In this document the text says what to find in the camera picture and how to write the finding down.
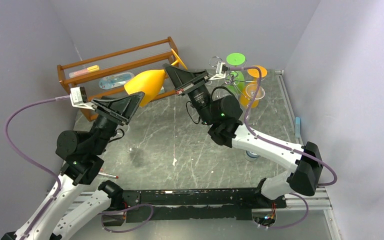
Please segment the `orange plastic goblet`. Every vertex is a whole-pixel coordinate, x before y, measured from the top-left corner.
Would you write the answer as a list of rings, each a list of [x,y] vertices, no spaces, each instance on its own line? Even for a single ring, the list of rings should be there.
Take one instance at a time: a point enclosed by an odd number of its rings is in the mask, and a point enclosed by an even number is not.
[[[253,81],[248,83],[241,91],[241,96],[239,98],[239,103],[244,107],[247,108],[253,97],[255,96],[254,102],[251,104],[251,108],[256,108],[259,104],[259,101],[264,98],[265,96],[265,90],[260,86],[257,88],[258,85],[258,79],[260,77],[260,72],[255,69],[247,69],[246,70],[248,75],[253,78]]]
[[[144,107],[159,94],[167,76],[164,69],[146,70],[128,81],[124,85],[124,90],[128,95],[139,92],[144,93],[144,97],[139,104],[140,107]]]

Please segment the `green plastic goblet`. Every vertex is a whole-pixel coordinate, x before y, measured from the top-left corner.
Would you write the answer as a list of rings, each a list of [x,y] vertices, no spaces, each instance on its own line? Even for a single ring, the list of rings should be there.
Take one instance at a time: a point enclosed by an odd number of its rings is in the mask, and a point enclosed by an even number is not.
[[[233,67],[244,67],[247,59],[244,54],[233,52],[227,55],[226,63]],[[226,79],[227,88],[235,93],[240,93],[245,86],[245,77],[241,71],[231,71]]]

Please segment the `clear plastic wine glass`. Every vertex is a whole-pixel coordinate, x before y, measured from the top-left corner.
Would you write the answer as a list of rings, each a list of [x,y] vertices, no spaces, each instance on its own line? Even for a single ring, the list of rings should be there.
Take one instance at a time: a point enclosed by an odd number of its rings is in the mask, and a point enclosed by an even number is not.
[[[124,141],[126,143],[126,152],[131,154],[135,151],[136,149],[136,145],[135,145],[135,141],[133,140],[132,138],[132,131],[130,129],[130,125],[124,125]]]
[[[242,95],[239,99],[239,103],[247,110],[256,108],[259,105],[259,101],[266,95],[265,90],[258,86],[256,83],[249,83],[242,89]]]

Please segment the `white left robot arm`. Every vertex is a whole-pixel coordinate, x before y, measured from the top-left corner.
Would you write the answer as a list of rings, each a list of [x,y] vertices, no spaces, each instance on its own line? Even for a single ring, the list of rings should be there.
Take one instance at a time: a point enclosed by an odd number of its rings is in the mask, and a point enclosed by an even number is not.
[[[89,131],[65,130],[56,143],[56,154],[64,163],[52,173],[55,184],[33,215],[5,240],[68,240],[97,215],[117,215],[132,209],[124,190],[115,182],[102,182],[91,197],[70,210],[77,197],[89,186],[104,164],[101,154],[118,126],[127,125],[145,94],[141,91],[124,97],[88,101],[83,87],[71,89],[63,97],[75,108],[91,109],[98,117]]]

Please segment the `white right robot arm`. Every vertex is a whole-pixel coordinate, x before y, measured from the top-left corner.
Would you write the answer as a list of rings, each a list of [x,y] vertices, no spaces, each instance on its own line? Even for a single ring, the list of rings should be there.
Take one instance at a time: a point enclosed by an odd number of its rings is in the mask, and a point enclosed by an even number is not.
[[[243,110],[231,92],[213,99],[205,85],[209,81],[207,71],[191,72],[168,63],[163,67],[176,93],[189,97],[201,123],[209,126],[207,133],[217,145],[251,152],[285,169],[260,181],[254,195],[258,206],[268,207],[276,198],[293,192],[307,197],[315,194],[323,170],[316,144],[308,142],[302,146],[247,126],[246,121],[240,121]]]

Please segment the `orange wooden shelf rack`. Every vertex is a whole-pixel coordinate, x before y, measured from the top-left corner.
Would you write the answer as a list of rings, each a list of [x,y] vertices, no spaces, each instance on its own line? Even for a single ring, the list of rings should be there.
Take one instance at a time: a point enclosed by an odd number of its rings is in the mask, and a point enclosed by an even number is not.
[[[164,85],[169,76],[163,64],[186,69],[174,40],[165,39],[57,66],[60,85],[69,93],[83,87],[88,101],[103,97],[121,97],[138,91],[145,93],[140,104],[174,95]]]

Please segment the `chrome wine glass rack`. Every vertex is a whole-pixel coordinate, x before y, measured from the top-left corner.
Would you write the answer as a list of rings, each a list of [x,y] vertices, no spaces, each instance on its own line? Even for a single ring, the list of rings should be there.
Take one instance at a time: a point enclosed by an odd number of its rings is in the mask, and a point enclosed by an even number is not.
[[[225,85],[228,90],[236,94],[241,94],[244,98],[252,99],[254,92],[251,91],[251,96],[245,96],[248,85],[257,85],[258,82],[262,81],[266,75],[267,70],[260,66],[254,65],[250,69],[245,69],[247,59],[243,53],[234,52],[227,55],[225,63],[233,67],[243,67],[242,70],[230,71],[226,74]],[[244,71],[247,71],[248,75],[253,80],[246,80]]]

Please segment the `small white box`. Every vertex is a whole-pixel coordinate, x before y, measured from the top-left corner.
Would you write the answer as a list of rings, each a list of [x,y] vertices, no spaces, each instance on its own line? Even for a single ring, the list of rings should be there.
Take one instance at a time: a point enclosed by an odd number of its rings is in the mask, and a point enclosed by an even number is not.
[[[164,87],[162,86],[158,94],[160,95],[160,94],[163,94],[163,93],[165,93],[165,89],[164,89]]]

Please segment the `yellow pink highlighter pen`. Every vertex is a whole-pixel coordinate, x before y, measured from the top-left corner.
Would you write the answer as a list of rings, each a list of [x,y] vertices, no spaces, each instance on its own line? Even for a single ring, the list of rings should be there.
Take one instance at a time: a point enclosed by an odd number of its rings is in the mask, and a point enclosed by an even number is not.
[[[86,68],[83,68],[83,69],[80,69],[80,70],[77,70],[77,71],[70,72],[68,74],[68,76],[70,78],[75,78],[75,77],[78,77],[78,76],[82,76],[82,75],[86,75],[86,74],[89,74],[89,73],[97,72],[99,70],[100,70],[100,67],[98,65],[92,65],[92,66],[89,66],[89,67],[86,67]]]

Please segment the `red grey marker pen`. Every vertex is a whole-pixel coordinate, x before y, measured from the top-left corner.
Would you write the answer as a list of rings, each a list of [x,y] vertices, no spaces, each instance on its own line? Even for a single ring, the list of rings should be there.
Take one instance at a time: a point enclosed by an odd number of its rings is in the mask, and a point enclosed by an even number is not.
[[[111,179],[118,179],[119,178],[117,175],[106,173],[106,172],[103,172],[103,171],[100,171],[98,174],[100,176],[103,176],[103,177],[106,177],[106,178],[111,178]]]

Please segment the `small blue-lidded jar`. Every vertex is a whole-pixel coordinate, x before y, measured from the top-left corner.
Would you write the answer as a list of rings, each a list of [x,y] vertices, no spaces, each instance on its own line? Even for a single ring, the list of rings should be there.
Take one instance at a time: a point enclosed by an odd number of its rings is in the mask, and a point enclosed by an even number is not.
[[[260,156],[256,153],[253,153],[251,151],[246,151],[244,154],[244,157],[247,161],[249,162],[254,162],[256,161]]]

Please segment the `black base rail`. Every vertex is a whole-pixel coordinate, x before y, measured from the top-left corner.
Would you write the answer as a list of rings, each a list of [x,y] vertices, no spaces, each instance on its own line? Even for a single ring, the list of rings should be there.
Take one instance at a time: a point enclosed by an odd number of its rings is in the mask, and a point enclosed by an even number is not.
[[[250,220],[253,209],[270,209],[272,200],[254,188],[215,188],[187,190],[123,190],[99,186],[110,198],[110,217],[123,213],[127,223],[150,219],[189,220],[236,218]]]

